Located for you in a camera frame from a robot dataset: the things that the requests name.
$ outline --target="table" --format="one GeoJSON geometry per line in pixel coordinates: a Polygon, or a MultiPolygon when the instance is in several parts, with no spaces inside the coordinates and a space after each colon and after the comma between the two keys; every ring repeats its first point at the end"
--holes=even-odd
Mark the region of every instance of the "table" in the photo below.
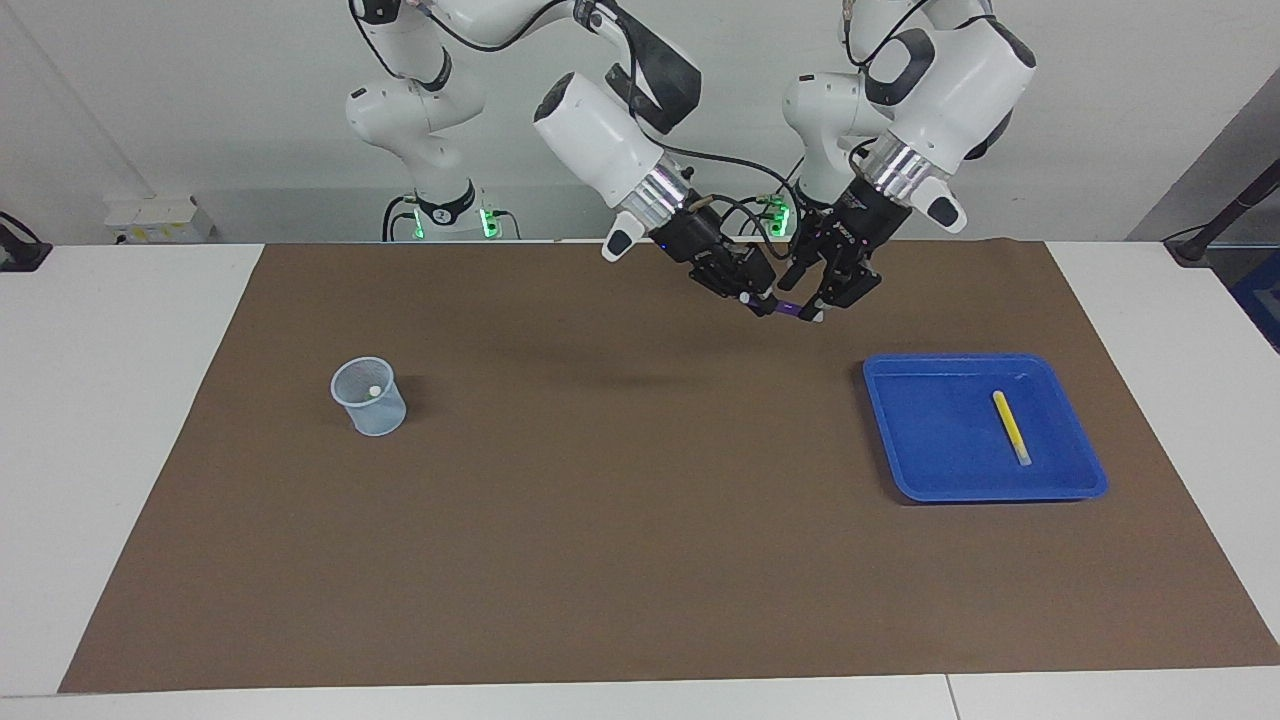
{"type": "MultiPolygon", "coordinates": [[[[1166,452],[1280,633],[1280,359],[1207,270],[1148,245],[1051,243],[1166,452]],[[1226,477],[1222,468],[1233,471],[1226,477]]],[[[1275,717],[1280,669],[626,685],[55,692],[261,247],[59,249],[0,278],[0,717],[1275,717]]]]}

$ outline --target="brown paper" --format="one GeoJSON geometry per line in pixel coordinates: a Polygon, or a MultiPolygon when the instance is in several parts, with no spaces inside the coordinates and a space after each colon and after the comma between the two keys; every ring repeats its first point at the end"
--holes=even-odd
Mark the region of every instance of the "brown paper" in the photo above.
{"type": "Polygon", "coordinates": [[[1047,250],[877,260],[809,325],[652,247],[268,247],[63,692],[1280,664],[1047,250]],[[1007,351],[1110,493],[910,503],[861,363],[1007,351]],[[389,437],[328,396],[360,355],[389,437]]]}

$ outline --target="clear plastic cup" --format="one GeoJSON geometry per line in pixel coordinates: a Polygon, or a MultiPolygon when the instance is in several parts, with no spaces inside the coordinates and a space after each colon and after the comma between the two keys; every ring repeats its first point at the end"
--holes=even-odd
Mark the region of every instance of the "clear plastic cup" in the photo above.
{"type": "Polygon", "coordinates": [[[329,393],[364,436],[389,434],[404,421],[404,398],[396,372],[381,357],[357,357],[333,374],[329,393]]]}

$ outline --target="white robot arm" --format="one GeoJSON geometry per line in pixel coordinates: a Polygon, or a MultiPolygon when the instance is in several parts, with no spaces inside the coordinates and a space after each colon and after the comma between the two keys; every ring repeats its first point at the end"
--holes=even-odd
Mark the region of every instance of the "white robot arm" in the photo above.
{"type": "Polygon", "coordinates": [[[484,110],[479,81],[453,61],[435,26],[416,9],[399,0],[349,3],[392,74],[347,99],[352,131],[404,163],[419,220],[433,236],[481,228],[480,191],[462,167],[462,154],[438,135],[484,110]]]}
{"type": "Polygon", "coordinates": [[[650,141],[617,99],[577,73],[564,76],[543,100],[534,127],[584,183],[618,211],[603,246],[617,260],[645,236],[675,261],[689,263],[689,277],[732,297],[759,316],[780,309],[776,274],[759,247],[740,246],[722,232],[723,218],[689,184],[685,172],[650,141]]]}
{"type": "Polygon", "coordinates": [[[804,319],[874,290],[870,255],[913,210],[964,228],[948,181],[1000,138],[1036,73],[1034,54],[989,0],[845,0],[841,27],[858,72],[803,76],[783,105],[805,143],[799,190],[810,208],[778,287],[827,265],[804,319]],[[916,9],[924,27],[899,32],[916,9]]]}
{"type": "Polygon", "coordinates": [[[445,50],[443,29],[470,49],[497,51],[553,22],[573,19],[616,45],[635,73],[616,64],[607,81],[662,133],[701,96],[701,73],[675,45],[614,0],[349,0],[352,17],[390,78],[351,94],[356,135],[401,158],[413,177],[419,219],[433,234],[480,227],[483,213],[461,152],[438,133],[484,110],[475,77],[445,50]]]}

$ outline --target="yellow marker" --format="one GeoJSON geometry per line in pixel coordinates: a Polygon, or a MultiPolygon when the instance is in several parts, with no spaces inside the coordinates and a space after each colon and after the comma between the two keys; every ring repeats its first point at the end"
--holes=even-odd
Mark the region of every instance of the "yellow marker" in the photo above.
{"type": "Polygon", "coordinates": [[[991,398],[996,401],[996,410],[1000,411],[1000,419],[1005,423],[1009,442],[1014,445],[1014,452],[1018,454],[1018,464],[1023,468],[1030,465],[1032,455],[1027,452],[1027,443],[1023,442],[1023,432],[1018,429],[1018,420],[1014,419],[1014,410],[1009,406],[1009,400],[998,389],[992,393],[991,398]]]}

